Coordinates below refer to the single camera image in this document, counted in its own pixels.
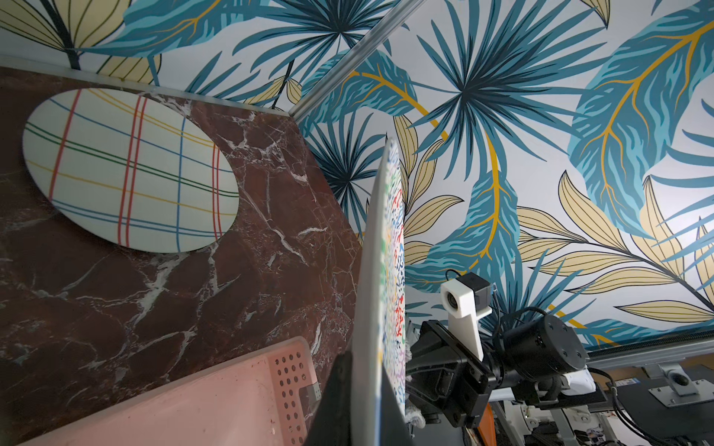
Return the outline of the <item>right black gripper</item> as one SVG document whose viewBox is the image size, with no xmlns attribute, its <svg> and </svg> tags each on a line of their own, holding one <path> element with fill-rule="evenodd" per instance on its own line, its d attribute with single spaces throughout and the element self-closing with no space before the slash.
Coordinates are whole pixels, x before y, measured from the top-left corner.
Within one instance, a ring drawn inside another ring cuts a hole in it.
<svg viewBox="0 0 714 446">
<path fill-rule="evenodd" d="M 496 376 L 439 321 L 422 323 L 406 364 L 408 400 L 428 424 L 443 417 L 452 427 L 481 423 Z"/>
</svg>

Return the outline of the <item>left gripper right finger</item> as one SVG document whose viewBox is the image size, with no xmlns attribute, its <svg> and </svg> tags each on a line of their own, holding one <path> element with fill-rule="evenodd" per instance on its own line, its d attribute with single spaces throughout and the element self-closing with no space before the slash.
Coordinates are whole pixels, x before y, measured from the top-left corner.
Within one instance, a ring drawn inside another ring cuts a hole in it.
<svg viewBox="0 0 714 446">
<path fill-rule="evenodd" d="M 411 435 L 391 384 L 381 386 L 380 445 L 412 446 Z"/>
</svg>

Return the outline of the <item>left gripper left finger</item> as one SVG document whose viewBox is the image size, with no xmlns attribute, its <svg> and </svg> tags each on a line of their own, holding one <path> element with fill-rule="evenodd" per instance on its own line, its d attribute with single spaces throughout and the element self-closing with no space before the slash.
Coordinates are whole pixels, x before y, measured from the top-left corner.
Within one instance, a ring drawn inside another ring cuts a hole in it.
<svg viewBox="0 0 714 446">
<path fill-rule="evenodd" d="M 314 415 L 304 445 L 351 445 L 351 372 L 353 354 L 346 351 L 335 359 L 323 398 Z"/>
</svg>

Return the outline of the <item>colourful squiggle pattern plate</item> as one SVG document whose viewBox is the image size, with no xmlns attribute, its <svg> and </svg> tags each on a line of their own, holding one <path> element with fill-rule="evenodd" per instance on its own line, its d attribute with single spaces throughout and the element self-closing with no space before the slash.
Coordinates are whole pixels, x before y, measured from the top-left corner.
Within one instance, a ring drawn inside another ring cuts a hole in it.
<svg viewBox="0 0 714 446">
<path fill-rule="evenodd" d="M 405 416 L 405 203 L 395 139 L 385 143 L 367 216 L 351 342 L 353 445 L 380 445 L 383 384 Z"/>
</svg>

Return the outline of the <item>plaid striped white plate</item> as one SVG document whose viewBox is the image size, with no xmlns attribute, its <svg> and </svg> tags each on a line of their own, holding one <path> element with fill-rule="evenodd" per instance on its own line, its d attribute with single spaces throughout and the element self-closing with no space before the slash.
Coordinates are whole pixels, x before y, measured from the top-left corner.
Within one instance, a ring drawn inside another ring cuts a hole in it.
<svg viewBox="0 0 714 446">
<path fill-rule="evenodd" d="M 22 151 L 57 210 L 126 248 L 198 250 L 237 219 L 237 180 L 219 145 L 152 98 L 98 87 L 59 93 L 31 113 Z"/>
</svg>

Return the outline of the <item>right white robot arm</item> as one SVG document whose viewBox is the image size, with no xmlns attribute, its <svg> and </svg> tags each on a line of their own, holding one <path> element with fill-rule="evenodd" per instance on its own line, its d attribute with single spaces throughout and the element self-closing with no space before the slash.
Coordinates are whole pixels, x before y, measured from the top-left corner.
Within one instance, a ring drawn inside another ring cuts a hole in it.
<svg viewBox="0 0 714 446">
<path fill-rule="evenodd" d="M 405 389 L 429 424 L 477 427 L 495 401 L 551 410 L 606 400 L 574 329 L 550 314 L 498 334 L 483 355 L 426 321 L 411 351 Z"/>
</svg>

